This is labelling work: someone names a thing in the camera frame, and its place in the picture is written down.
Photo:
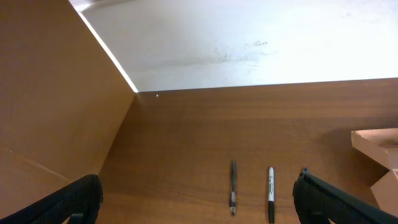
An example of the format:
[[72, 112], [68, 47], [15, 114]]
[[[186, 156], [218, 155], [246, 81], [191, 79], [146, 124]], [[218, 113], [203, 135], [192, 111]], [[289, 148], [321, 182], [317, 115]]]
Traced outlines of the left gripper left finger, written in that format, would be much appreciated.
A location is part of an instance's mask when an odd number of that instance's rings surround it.
[[103, 189], [95, 174], [86, 175], [43, 199], [1, 219], [1, 223], [95, 224]]

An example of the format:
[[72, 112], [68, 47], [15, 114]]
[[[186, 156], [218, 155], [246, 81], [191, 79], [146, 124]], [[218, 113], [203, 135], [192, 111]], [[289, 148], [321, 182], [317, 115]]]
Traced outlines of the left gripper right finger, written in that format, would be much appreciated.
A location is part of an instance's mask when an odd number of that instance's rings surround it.
[[293, 197], [301, 224], [397, 224], [397, 217], [308, 172], [299, 174]]

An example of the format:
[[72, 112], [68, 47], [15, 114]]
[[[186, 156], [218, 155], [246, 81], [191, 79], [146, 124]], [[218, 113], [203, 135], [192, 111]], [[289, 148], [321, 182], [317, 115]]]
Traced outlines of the black white marker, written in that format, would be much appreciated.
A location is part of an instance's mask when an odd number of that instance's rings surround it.
[[270, 224], [275, 223], [275, 206], [274, 206], [274, 168], [269, 168], [269, 184], [268, 184], [268, 220]]

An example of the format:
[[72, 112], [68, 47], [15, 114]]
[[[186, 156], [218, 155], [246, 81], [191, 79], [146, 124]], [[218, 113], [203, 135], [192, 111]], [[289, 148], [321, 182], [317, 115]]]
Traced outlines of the black pen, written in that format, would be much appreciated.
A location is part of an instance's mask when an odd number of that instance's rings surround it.
[[231, 193], [229, 197], [229, 209], [231, 210], [231, 215], [236, 214], [236, 161], [231, 161]]

